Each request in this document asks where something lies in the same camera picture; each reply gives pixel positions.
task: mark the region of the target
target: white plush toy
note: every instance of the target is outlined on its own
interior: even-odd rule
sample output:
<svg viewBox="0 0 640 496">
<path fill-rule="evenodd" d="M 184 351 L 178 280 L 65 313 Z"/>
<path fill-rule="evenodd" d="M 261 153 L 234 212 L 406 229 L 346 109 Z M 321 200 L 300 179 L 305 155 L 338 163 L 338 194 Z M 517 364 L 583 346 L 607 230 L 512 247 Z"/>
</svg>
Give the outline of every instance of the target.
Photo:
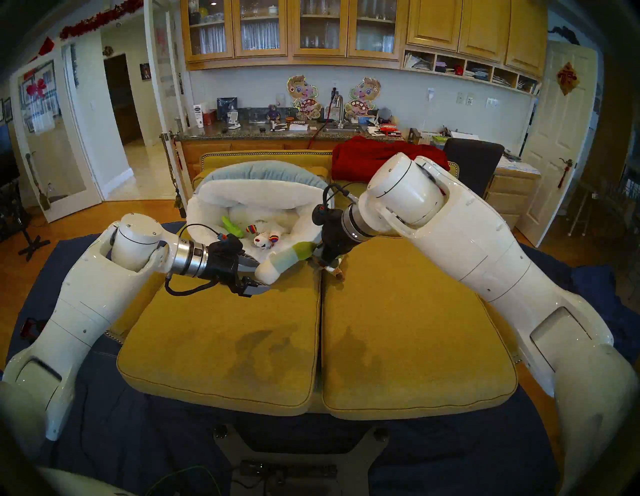
<svg viewBox="0 0 640 496">
<path fill-rule="evenodd" d="M 249 234 L 257 235 L 253 238 L 253 244 L 258 248 L 271 248 L 278 240 L 282 237 L 283 234 L 286 234 L 287 231 L 281 225 L 272 222 L 272 221 L 264 221 L 257 220 L 253 224 L 249 224 L 246 228 L 246 231 Z"/>
</svg>

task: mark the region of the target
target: granite countertop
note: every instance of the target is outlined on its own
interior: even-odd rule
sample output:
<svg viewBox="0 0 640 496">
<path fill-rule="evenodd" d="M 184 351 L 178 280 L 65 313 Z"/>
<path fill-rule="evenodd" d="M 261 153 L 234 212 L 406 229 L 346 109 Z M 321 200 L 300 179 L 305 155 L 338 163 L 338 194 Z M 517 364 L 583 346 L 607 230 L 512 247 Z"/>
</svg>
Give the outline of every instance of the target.
<svg viewBox="0 0 640 496">
<path fill-rule="evenodd" d="M 216 121 L 212 125 L 205 127 L 188 127 L 185 131 L 178 134 L 177 141 L 201 141 L 201 140 L 310 140 L 316 130 L 309 129 L 307 131 L 274 131 L 271 132 L 271 124 L 249 124 L 246 120 L 240 120 L 238 129 L 229 129 L 226 133 L 222 133 L 222 129 L 226 128 L 226 124 Z M 322 126 L 323 123 L 316 121 L 308 121 L 309 127 Z M 260 132 L 260 128 L 266 129 L 266 132 Z M 406 133 L 403 132 L 403 138 L 389 138 L 387 136 L 371 136 L 366 129 L 359 131 L 325 131 L 322 130 L 316 136 L 315 141 L 346 141 L 353 136 L 364 136 L 375 141 L 404 141 Z"/>
</svg>

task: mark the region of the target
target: red blanket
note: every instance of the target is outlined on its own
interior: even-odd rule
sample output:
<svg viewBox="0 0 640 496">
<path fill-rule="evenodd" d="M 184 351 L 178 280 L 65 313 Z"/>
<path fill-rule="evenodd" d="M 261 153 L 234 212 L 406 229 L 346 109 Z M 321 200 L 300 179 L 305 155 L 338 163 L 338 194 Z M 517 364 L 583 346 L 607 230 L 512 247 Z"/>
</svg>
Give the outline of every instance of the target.
<svg viewBox="0 0 640 496">
<path fill-rule="evenodd" d="M 333 149 L 331 176 L 333 179 L 368 182 L 382 164 L 398 152 L 412 160 L 418 155 L 427 157 L 449 170 L 447 156 L 431 145 L 410 145 L 405 141 L 382 143 L 354 136 Z"/>
</svg>

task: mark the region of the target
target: kitchen sink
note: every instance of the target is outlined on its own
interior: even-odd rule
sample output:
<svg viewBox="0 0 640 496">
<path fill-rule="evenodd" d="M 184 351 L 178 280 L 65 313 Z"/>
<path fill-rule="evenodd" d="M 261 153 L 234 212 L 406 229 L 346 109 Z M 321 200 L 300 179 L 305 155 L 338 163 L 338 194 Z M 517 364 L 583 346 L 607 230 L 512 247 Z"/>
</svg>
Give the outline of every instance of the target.
<svg viewBox="0 0 640 496">
<path fill-rule="evenodd" d="M 360 124 L 345 124 L 342 129 L 338 128 L 335 122 L 329 122 L 322 130 L 323 132 L 360 132 L 362 128 Z"/>
</svg>

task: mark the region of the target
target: dark blue blanket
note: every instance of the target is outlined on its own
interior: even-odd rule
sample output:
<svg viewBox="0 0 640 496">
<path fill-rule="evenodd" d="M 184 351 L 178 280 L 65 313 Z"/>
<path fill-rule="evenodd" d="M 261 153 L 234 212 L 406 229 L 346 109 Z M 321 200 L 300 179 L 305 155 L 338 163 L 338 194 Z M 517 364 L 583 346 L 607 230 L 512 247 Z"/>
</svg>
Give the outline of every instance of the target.
<svg viewBox="0 0 640 496">
<path fill-rule="evenodd" d="M 616 277 L 608 265 L 571 268 L 546 253 L 520 245 L 558 286 L 579 294 L 600 314 L 613 334 L 613 346 L 632 365 L 640 354 L 640 315 L 616 296 Z"/>
<path fill-rule="evenodd" d="M 179 225 L 172 225 L 175 231 Z M 47 319 L 62 281 L 95 236 L 58 243 L 20 312 L 9 357 L 26 347 L 19 327 Z M 270 417 L 232 412 L 135 391 L 115 366 L 120 345 L 102 336 L 79 371 L 76 401 L 60 439 L 47 442 L 38 464 L 103 480 L 143 495 L 170 472 L 205 465 L 223 494 L 230 467 L 213 429 L 235 424 L 257 451 L 345 452 L 371 425 L 390 431 L 369 471 L 375 495 L 552 495 L 558 480 L 547 434 L 518 387 L 504 404 L 478 412 L 386 422 L 354 422 L 308 413 Z M 215 494 L 206 473 L 192 471 L 154 494 Z"/>
</svg>

